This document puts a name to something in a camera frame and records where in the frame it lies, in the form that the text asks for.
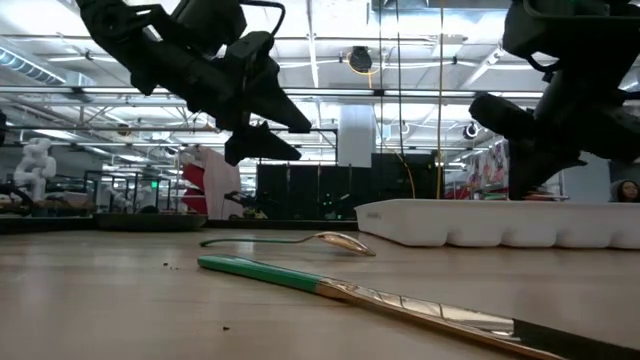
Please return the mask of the green-handled gold knife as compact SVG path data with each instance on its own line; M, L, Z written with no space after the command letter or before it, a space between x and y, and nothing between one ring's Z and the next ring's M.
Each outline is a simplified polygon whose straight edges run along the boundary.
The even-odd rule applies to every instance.
M200 267L349 303L460 339L536 360L640 360L620 346L524 320L398 295L345 280L232 255L202 255Z

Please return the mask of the person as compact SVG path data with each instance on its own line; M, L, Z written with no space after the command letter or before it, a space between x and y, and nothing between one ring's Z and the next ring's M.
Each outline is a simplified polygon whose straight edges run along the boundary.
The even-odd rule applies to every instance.
M630 179L613 182L610 186L610 202L640 203L640 185Z

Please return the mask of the black metal frame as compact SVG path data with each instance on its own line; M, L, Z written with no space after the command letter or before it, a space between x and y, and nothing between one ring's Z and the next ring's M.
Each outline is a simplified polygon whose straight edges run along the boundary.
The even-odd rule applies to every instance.
M312 129L309 133L273 130L279 138L300 153L299 163L338 164L338 130Z

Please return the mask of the white column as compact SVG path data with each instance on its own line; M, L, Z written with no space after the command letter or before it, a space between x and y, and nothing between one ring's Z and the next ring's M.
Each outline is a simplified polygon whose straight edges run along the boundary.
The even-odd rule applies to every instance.
M375 135L375 112L372 106L343 106L338 123L338 164L369 168Z

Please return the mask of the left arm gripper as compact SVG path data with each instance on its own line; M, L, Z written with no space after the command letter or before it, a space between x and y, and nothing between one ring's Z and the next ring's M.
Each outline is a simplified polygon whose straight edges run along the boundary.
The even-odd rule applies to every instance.
M158 39L149 31L144 40L154 61L144 67L144 93L151 95L162 87L185 100L190 111L203 111L216 118L221 128L234 131L225 143L227 164L236 166L246 158L301 158L267 123L247 126L243 119L245 113L257 114L294 133L309 133L312 127L279 84L280 67L269 56L274 43L270 33L257 31L241 37L221 58L206 58L182 40Z

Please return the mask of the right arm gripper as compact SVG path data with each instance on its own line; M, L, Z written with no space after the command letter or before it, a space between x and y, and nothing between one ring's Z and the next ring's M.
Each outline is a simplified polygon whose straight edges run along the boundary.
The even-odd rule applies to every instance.
M524 200L564 169L585 166L579 151L625 163L640 158L640 117L623 108L615 86L585 72L555 72L536 118L532 110L489 93L479 93L469 113L509 142L510 200Z

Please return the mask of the black aluminium table frame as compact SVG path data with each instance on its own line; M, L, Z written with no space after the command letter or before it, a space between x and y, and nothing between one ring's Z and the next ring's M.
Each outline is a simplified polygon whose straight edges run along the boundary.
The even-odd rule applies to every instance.
M357 231L356 221L206 220L196 215L102 214L95 217L0 217L0 235L53 231L186 232L200 229Z

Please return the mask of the long ceiling light strip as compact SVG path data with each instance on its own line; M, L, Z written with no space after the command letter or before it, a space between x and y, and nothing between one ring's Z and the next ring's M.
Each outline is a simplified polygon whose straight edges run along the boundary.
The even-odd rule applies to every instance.
M338 88L285 88L284 92L289 96L302 97L340 97L340 96L390 96L390 97L438 97L445 98L471 98L481 90L380 90L380 89L338 89ZM114 94L114 95L138 95L136 88L130 87L63 87L63 86L0 86L0 93L6 94Z

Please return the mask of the pink cloth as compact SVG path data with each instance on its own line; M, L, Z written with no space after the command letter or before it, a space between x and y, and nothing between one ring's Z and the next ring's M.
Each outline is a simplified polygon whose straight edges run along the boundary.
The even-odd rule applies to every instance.
M199 148L204 167L203 184L209 220L228 220L231 215L241 215L243 207L226 200L224 195L241 190L239 168L231 166L225 157L208 147Z

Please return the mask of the green-handled gold spoon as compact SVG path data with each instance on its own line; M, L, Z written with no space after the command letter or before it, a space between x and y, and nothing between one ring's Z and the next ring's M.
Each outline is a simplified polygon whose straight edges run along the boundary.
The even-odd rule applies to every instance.
M356 253L358 255L375 257L376 253L367 245L360 242L358 239L332 231L320 232L306 237L292 240L292 239L275 239L275 238L218 238L211 240L204 240L199 243L200 247L209 247L213 244L224 242L235 243L267 243L267 244L301 244L311 240L319 240L332 246L339 247L341 249Z

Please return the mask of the black cage frame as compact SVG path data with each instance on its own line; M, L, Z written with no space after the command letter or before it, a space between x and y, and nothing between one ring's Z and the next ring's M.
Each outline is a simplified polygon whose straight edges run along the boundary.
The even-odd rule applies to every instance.
M157 181L158 187L151 188L151 181ZM172 180L140 169L87 170L83 176L83 190L95 213L138 213L151 206L171 211L173 189Z

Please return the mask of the silver air duct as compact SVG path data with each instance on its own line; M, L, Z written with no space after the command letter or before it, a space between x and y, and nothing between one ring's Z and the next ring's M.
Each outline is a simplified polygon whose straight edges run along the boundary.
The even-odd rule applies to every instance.
M60 86L65 80L26 58L0 46L0 66L49 86Z

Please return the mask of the red cabinet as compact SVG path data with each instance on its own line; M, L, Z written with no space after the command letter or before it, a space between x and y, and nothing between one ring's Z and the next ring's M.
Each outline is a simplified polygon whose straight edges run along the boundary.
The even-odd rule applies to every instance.
M185 165L182 178L187 182L187 187L185 193L181 196L181 201L190 211L200 215L207 215L204 169L194 164Z

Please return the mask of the white plastic cutlery organizer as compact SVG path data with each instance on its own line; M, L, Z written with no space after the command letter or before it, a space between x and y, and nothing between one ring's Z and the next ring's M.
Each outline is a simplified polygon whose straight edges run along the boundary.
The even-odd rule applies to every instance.
M360 231L409 247L640 250L640 205L394 199L356 208Z

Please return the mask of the black partition screen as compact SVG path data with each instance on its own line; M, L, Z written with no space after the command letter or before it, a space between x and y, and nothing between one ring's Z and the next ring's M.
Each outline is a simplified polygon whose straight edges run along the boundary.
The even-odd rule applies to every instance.
M363 204L434 199L437 177L432 154L374 153L369 168L260 164L256 195L269 219L353 220Z

